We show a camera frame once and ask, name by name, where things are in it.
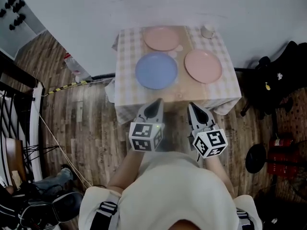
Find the checkered tablecloth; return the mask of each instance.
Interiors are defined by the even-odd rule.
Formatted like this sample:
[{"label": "checkered tablecloth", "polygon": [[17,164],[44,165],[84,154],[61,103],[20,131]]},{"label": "checkered tablecloth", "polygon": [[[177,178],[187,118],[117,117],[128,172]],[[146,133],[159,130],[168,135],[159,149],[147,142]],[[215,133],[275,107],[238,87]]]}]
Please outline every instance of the checkered tablecloth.
[{"label": "checkered tablecloth", "polygon": [[[178,77],[164,90],[147,89],[135,78],[138,60],[152,52],[143,41],[145,28],[131,28],[119,33],[115,78],[115,109],[119,123],[134,119],[143,104],[157,98],[163,98],[166,111],[186,108],[190,101],[194,101],[213,108],[220,115],[227,114],[241,98],[236,73],[221,35],[216,32],[213,39],[206,39],[201,36],[200,27],[174,26],[174,29],[181,34],[180,45],[165,53],[177,61]],[[218,81],[200,83],[186,72],[184,57],[187,50],[196,48],[210,50],[219,58],[223,71]]]}]

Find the red fire extinguisher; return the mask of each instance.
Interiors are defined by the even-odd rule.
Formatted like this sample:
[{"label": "red fire extinguisher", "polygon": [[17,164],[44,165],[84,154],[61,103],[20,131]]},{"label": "red fire extinguisher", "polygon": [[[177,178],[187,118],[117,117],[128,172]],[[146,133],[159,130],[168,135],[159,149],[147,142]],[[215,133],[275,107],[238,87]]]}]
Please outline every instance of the red fire extinguisher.
[{"label": "red fire extinguisher", "polygon": [[286,148],[291,146],[293,143],[293,139],[291,138],[281,138],[276,140],[270,140],[269,145],[270,148]]}]

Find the jeans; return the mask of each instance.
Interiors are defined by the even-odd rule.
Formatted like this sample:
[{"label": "jeans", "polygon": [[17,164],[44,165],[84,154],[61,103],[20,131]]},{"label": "jeans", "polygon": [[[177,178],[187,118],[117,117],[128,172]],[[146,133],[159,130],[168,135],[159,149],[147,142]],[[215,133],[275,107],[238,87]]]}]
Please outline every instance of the jeans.
[{"label": "jeans", "polygon": [[55,177],[47,177],[39,182],[33,184],[42,195],[55,195],[57,192],[63,190],[66,182],[73,179],[73,175],[68,168],[63,168]]}]

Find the white wall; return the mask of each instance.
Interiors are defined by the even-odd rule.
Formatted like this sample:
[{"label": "white wall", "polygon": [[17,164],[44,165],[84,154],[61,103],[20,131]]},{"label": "white wall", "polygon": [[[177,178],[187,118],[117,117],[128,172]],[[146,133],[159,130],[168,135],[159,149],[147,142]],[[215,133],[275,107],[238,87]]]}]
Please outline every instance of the white wall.
[{"label": "white wall", "polygon": [[25,0],[92,76],[115,72],[120,29],[161,24],[217,25],[235,67],[307,41],[307,0]]}]

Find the cable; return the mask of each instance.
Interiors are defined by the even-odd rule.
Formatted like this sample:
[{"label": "cable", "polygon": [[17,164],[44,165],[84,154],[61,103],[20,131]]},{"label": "cable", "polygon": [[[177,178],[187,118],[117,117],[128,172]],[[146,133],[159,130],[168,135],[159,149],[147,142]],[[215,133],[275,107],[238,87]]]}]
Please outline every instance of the cable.
[{"label": "cable", "polygon": [[61,150],[61,152],[63,153],[64,157],[66,158],[67,162],[69,163],[69,165],[71,166],[71,168],[73,169],[73,171],[76,173],[76,176],[80,179],[81,183],[84,185],[84,187],[87,189],[88,187],[83,183],[83,181],[81,180],[81,178],[79,177],[79,175],[90,185],[92,186],[85,178],[84,176],[78,171],[78,169],[73,165],[73,163],[70,161],[70,159],[68,158],[68,156],[66,155],[66,153],[64,152],[64,150],[62,149],[61,145],[59,144],[58,140],[55,138],[55,136],[53,135],[53,133],[51,132],[49,126],[46,124],[46,122],[44,121],[43,117],[40,115],[40,113],[38,112],[38,110],[36,109],[35,105],[34,105],[35,110],[37,111],[39,117],[42,119],[43,123],[46,125],[46,128],[48,129],[48,131],[50,132],[50,134],[52,135],[53,139],[55,140],[55,142],[57,143],[57,145],[59,146],[59,149]]},{"label": "cable", "polygon": [[[98,82],[103,82],[103,81],[106,81],[106,80],[110,80],[110,79],[114,79],[114,78],[107,78],[107,79],[102,79],[100,81],[94,81],[94,82],[87,82],[87,83],[82,83],[82,84],[77,84],[77,85],[72,85],[72,86],[69,86],[69,87],[66,87],[66,88],[63,88],[61,90],[66,90],[66,89],[70,89],[70,88],[73,88],[73,87],[78,87],[78,86],[84,86],[86,84],[92,84],[92,83],[98,83]],[[42,95],[42,97],[45,97],[47,95],[50,95],[50,92],[45,94],[45,95]]]}]

